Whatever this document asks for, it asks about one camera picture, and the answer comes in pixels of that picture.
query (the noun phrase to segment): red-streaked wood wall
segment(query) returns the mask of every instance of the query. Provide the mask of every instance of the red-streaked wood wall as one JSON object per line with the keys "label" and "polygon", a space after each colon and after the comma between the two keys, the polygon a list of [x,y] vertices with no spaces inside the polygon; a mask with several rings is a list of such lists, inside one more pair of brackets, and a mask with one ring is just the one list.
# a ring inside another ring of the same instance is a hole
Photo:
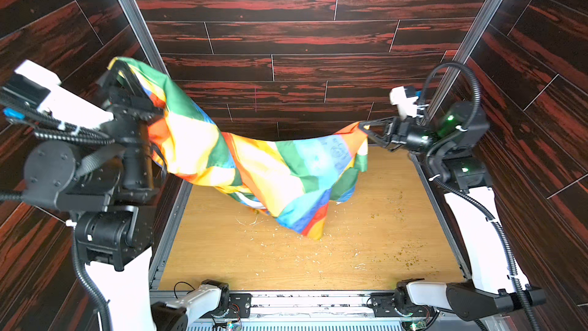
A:
{"label": "red-streaked wood wall", "polygon": [[[25,59],[55,72],[63,86],[89,97],[117,55],[145,56],[116,0],[0,0],[0,84]],[[39,142],[0,114],[0,188],[22,190],[22,167]],[[158,195],[159,241],[179,188],[171,176]],[[63,219],[19,202],[0,202],[0,330],[98,329],[75,280],[71,229]]]}
{"label": "red-streaked wood wall", "polygon": [[[477,155],[521,268],[547,292],[544,330],[588,329],[587,3],[504,0],[468,62],[492,124]],[[445,107],[468,96],[459,79]]]}
{"label": "red-streaked wood wall", "polygon": [[387,92],[422,87],[483,2],[137,0],[172,78],[221,130],[266,140],[392,116]]}

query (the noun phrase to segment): patchwork blanket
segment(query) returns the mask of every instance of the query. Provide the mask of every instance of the patchwork blanket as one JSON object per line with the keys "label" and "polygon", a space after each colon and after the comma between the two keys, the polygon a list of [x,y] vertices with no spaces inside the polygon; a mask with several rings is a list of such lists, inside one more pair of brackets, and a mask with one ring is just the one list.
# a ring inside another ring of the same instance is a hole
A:
{"label": "patchwork blanket", "polygon": [[[312,239],[320,239],[329,201],[347,201],[359,172],[368,167],[367,136],[353,123],[331,136],[261,141],[221,132],[168,76],[131,58],[127,63],[153,104],[165,110],[149,127],[173,173],[211,186],[275,217]],[[153,160],[162,165],[154,154]]]}

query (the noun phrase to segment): metal base plate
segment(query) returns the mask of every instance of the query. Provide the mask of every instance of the metal base plate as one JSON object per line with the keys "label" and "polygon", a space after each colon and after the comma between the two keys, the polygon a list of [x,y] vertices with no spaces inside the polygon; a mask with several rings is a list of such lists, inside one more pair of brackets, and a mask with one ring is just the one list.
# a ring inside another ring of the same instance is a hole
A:
{"label": "metal base plate", "polygon": [[[212,322],[194,322],[187,331],[213,331]],[[241,331],[404,331],[400,321],[243,321]]]}
{"label": "metal base plate", "polygon": [[[239,316],[243,318],[249,318],[249,314],[251,313],[251,294],[246,293],[231,293],[229,296],[229,305],[237,305],[237,309],[239,310]],[[212,318],[210,312],[205,313],[201,319],[203,318]],[[231,307],[229,307],[229,313],[223,317],[224,319],[237,319],[237,312],[235,312]]]}

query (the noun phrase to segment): blue fabric patch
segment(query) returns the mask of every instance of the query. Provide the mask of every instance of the blue fabric patch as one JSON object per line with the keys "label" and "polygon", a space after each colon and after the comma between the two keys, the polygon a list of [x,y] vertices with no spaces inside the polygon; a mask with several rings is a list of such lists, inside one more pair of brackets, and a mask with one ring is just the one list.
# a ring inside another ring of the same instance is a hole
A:
{"label": "blue fabric patch", "polygon": [[330,189],[310,192],[290,202],[282,213],[276,217],[278,224],[302,234],[304,229],[315,217],[316,212],[329,202]]}

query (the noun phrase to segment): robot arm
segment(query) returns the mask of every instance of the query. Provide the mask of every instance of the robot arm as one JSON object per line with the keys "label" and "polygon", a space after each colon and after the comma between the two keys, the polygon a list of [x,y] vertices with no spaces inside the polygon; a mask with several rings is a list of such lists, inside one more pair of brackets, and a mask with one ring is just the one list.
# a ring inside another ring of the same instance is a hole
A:
{"label": "robot arm", "polygon": [[[472,101],[455,103],[436,126],[424,105],[424,93],[437,70],[457,67],[469,79]],[[463,320],[524,309],[538,330],[531,307],[545,303],[545,293],[529,284],[511,252],[496,210],[492,180],[472,149],[489,128],[480,108],[479,82],[464,64],[437,66],[418,97],[413,87],[397,87],[390,100],[399,117],[364,121],[359,125],[379,146],[394,151],[404,148],[422,154],[423,165],[434,182],[447,193],[445,201],[458,221],[472,267],[472,279],[464,283],[431,283],[412,279],[398,283],[394,305],[408,314],[412,307],[435,306],[451,310]],[[373,127],[382,127],[381,135]]]}
{"label": "robot arm", "polygon": [[46,140],[26,160],[26,189],[11,196],[70,212],[75,272],[98,307],[102,330],[185,330],[207,312],[226,314],[228,285],[211,280],[174,302],[150,305],[155,208],[148,203],[158,188],[147,126],[162,110],[123,62],[101,82],[98,107],[27,60],[2,87],[6,118]]}

